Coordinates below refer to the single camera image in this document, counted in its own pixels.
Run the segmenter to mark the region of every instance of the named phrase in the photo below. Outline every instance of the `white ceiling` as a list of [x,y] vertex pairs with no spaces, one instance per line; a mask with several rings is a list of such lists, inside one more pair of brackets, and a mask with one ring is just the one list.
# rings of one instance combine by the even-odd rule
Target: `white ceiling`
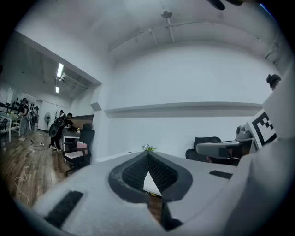
[[[59,62],[45,56],[17,38],[11,37],[6,46],[5,53],[3,54],[2,63],[5,67],[12,66],[15,70],[21,70],[22,73],[43,81],[43,83],[40,83],[43,86],[42,89],[50,88],[52,90],[50,93],[58,95],[54,90],[54,81],[57,75]],[[90,81],[66,67],[64,67],[63,72],[86,87],[81,88],[81,86],[66,80],[64,82],[58,81],[61,96],[70,98],[76,97],[78,94],[83,93],[87,87],[93,85]]]
[[267,58],[280,71],[293,58],[275,20],[258,4],[232,5],[224,11],[205,0],[44,0],[40,14],[82,39],[94,50],[106,51],[118,62],[143,49],[171,43],[163,8],[173,15],[175,41],[219,41]]

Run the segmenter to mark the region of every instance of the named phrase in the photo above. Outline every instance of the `white table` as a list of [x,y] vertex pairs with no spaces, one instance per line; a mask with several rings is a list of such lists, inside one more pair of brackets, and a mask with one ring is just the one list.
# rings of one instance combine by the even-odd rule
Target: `white table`
[[[107,157],[97,158],[97,159],[95,159],[95,162],[97,163],[97,162],[108,161],[108,160],[118,158],[118,157],[121,157],[121,156],[125,156],[125,155],[128,155],[128,154],[130,154],[130,153],[129,152],[124,152],[124,153],[118,153],[118,154],[107,156]],[[146,191],[146,192],[150,192],[150,193],[162,196],[149,172],[147,173],[147,176],[144,179],[143,190]]]
[[3,112],[0,112],[0,117],[9,120],[9,128],[7,131],[9,132],[9,142],[11,142],[11,123],[13,120],[21,121],[22,119]]
[[74,131],[67,131],[66,129],[63,130],[63,151],[65,151],[65,139],[66,138],[80,138],[80,134],[81,133],[78,133],[78,132],[74,132]]

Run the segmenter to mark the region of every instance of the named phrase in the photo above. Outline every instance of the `black office chair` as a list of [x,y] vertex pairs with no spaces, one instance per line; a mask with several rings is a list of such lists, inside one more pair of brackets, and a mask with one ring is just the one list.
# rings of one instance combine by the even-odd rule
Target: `black office chair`
[[90,164],[90,157],[91,157],[90,145],[95,134],[95,131],[92,130],[91,127],[92,127],[91,124],[83,125],[80,138],[79,138],[79,141],[86,143],[87,147],[77,148],[77,147],[74,147],[75,143],[65,142],[65,145],[70,145],[70,150],[64,151],[63,157],[68,162],[70,162],[73,166],[73,168],[65,172],[65,175],[67,175],[69,172],[73,170],[81,169],[82,167]]
[[198,143],[203,142],[220,142],[221,139],[218,137],[203,137],[203,138],[195,138],[193,149],[189,149],[185,152],[185,158],[190,160],[196,160],[201,162],[208,162],[207,156],[201,155],[196,151],[196,146]]

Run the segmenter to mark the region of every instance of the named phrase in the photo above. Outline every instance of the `small plant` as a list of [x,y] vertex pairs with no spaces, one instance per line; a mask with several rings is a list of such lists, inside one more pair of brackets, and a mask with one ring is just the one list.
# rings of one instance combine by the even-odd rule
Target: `small plant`
[[148,144],[147,146],[142,146],[142,149],[143,149],[144,151],[149,151],[149,152],[151,152],[151,151],[156,150],[157,147],[153,147],[153,146],[150,146],[150,145]]

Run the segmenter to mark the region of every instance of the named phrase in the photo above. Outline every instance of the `black rubber pad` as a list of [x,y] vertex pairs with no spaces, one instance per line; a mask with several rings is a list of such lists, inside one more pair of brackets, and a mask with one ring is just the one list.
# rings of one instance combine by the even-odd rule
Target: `black rubber pad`
[[218,177],[222,177],[222,178],[225,178],[225,179],[230,179],[232,177],[232,174],[222,172],[222,171],[211,171],[209,174],[210,175],[215,175],[215,176],[218,176]]
[[44,219],[55,227],[60,228],[82,196],[83,193],[78,191],[68,192]]

